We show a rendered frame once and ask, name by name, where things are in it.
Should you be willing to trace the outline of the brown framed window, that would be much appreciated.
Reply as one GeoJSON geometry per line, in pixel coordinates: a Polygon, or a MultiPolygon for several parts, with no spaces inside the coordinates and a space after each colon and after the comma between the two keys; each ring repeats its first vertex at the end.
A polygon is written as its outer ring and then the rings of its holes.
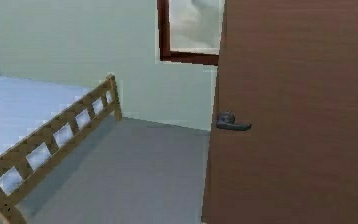
{"type": "Polygon", "coordinates": [[[156,0],[159,59],[217,66],[226,0],[156,0]]]}

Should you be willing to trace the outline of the brown wooden room door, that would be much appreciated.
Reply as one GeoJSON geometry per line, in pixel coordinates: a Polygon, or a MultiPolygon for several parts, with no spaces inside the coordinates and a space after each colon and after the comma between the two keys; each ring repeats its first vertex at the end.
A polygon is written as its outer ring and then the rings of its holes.
{"type": "Polygon", "coordinates": [[[358,224],[358,0],[225,0],[207,224],[358,224]]]}

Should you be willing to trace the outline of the wooden bed with blue sheet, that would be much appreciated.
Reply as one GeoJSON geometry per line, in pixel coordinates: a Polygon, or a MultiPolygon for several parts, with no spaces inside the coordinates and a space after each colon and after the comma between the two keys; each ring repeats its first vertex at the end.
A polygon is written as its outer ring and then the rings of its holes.
{"type": "Polygon", "coordinates": [[[113,74],[92,89],[0,74],[0,224],[27,224],[17,204],[109,114],[113,74]]]}

